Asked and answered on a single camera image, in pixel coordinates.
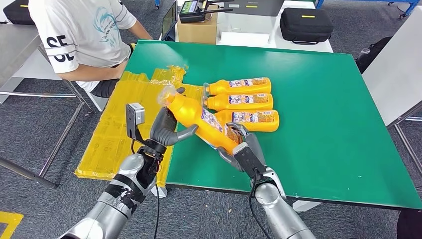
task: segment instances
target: orange bottle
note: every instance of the orange bottle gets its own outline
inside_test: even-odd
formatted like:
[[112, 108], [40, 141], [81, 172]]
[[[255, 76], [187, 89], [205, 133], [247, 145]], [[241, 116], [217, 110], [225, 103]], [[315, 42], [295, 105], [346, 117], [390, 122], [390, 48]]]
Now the orange bottle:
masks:
[[249, 94], [249, 93], [270, 93], [271, 82], [268, 77], [241, 79], [234, 81], [219, 80], [215, 83], [204, 84], [204, 95], [219, 94]]
[[268, 93], [204, 97], [203, 105], [208, 109], [221, 110], [272, 110], [273, 97]]
[[228, 153], [241, 143], [240, 136], [225, 124], [220, 124], [214, 114], [201, 107], [201, 104], [192, 98], [176, 92], [173, 85], [164, 87], [158, 96], [158, 102], [167, 106], [178, 122], [185, 127], [198, 125], [196, 135], [212, 148], [223, 147]]
[[274, 132], [280, 124], [280, 117], [275, 110], [223, 110], [214, 115], [221, 124], [239, 123], [249, 131]]

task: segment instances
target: black cable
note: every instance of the black cable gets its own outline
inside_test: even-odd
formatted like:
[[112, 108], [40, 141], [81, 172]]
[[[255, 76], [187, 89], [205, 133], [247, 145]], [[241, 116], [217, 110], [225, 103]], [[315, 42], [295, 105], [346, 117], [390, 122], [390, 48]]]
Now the black cable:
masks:
[[160, 195], [158, 193], [158, 186], [157, 186], [157, 184], [155, 184], [155, 189], [157, 190], [157, 221], [155, 222], [154, 239], [157, 237], [158, 218], [160, 216]]
[[252, 213], [252, 216], [255, 218], [256, 223], [258, 223], [259, 227], [261, 228], [261, 230], [265, 234], [265, 236], [268, 239], [271, 239], [270, 238], [270, 235], [268, 235], [268, 232], [264, 229], [264, 227], [262, 226], [262, 224], [258, 221], [258, 218], [256, 217], [255, 212], [253, 211], [253, 207], [252, 207], [252, 195], [253, 195], [253, 192], [255, 191], [256, 179], [258, 177], [258, 175], [256, 174], [256, 170], [254, 170], [254, 171], [255, 171], [255, 178], [253, 180], [253, 186], [252, 186], [251, 192], [249, 194], [249, 206], [251, 208], [251, 213]]
[[133, 145], [135, 144], [135, 139], [132, 139], [132, 144], [130, 144], [130, 150], [132, 150], [132, 153], [135, 153], [135, 150], [133, 150]]

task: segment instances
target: yellow plastic bag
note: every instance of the yellow plastic bag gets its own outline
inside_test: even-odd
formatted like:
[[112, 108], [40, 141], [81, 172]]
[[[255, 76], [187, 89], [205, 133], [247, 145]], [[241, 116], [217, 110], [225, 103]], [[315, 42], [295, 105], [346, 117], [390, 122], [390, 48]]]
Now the yellow plastic bag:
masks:
[[[147, 139], [161, 109], [157, 103], [157, 96], [164, 86], [168, 84], [183, 86], [186, 89], [186, 96], [200, 101], [202, 86], [182, 84], [185, 73], [186, 70], [179, 66], [170, 66], [169, 69], [157, 68], [149, 81], [143, 73], [133, 74], [126, 71], [108, 100], [84, 156], [75, 170], [75, 175], [80, 178], [111, 180], [123, 160], [131, 154], [132, 140], [126, 134], [127, 103], [140, 103], [145, 108], [145, 123], [139, 126], [139, 131], [142, 137]], [[140, 143], [136, 142], [134, 148], [139, 147]], [[173, 147], [168, 147], [161, 163], [157, 175], [159, 187], [165, 187], [172, 152]]]

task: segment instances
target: bottle label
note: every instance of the bottle label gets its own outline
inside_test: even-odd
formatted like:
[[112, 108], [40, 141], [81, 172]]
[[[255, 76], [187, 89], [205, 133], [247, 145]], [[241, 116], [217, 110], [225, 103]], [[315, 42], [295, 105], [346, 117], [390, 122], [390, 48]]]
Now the bottle label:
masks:
[[205, 110], [204, 108], [202, 109], [201, 119], [207, 122], [209, 125], [211, 125], [215, 129], [217, 129], [218, 131], [223, 132], [223, 127], [221, 127], [220, 123], [217, 121], [217, 118], [212, 113]]
[[234, 123], [261, 123], [274, 122], [274, 113], [272, 111], [259, 112], [232, 112], [231, 120]]
[[267, 103], [267, 94], [252, 94], [252, 95], [230, 95], [228, 96], [230, 104], [251, 104], [251, 103]]
[[241, 87], [241, 86], [254, 86], [254, 85], [263, 85], [266, 81], [263, 77], [252, 78], [252, 79], [241, 79], [229, 81], [228, 84], [230, 87]]

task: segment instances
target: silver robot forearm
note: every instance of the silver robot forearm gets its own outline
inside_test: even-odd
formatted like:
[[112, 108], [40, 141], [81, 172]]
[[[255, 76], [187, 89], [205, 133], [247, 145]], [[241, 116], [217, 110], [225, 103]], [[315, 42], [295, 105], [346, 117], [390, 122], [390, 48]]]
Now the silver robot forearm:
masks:
[[281, 197], [274, 184], [263, 183], [255, 190], [255, 198], [264, 208], [267, 221], [278, 239], [316, 239], [299, 215]]
[[141, 154], [128, 156], [92, 210], [58, 239], [116, 239], [155, 185], [140, 178], [144, 164]]

